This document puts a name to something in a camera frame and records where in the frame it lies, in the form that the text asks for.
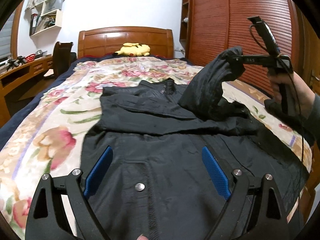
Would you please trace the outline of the right forearm grey sleeve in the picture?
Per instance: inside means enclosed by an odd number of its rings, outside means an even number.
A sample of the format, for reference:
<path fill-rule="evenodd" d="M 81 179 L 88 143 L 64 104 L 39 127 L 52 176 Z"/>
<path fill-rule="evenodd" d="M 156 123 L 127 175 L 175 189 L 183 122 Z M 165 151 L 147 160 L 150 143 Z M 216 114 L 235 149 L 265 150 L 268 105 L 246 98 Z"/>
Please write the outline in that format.
<path fill-rule="evenodd" d="M 306 121 L 304 121 L 304 127 L 314 136 L 317 145 L 320 142 L 320 98 L 315 94 L 315 99 L 312 104 L 311 112 Z"/>

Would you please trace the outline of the right hand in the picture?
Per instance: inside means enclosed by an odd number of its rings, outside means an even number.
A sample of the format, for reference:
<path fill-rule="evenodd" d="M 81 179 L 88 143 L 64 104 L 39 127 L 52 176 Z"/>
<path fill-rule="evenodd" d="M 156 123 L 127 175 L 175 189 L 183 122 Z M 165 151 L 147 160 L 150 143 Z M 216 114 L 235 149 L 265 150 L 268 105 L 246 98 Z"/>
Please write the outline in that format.
<path fill-rule="evenodd" d="M 296 73 L 292 74 L 267 74 L 276 102 L 287 106 L 287 114 L 298 113 L 308 118 L 315 93 L 308 87 L 303 79 Z"/>

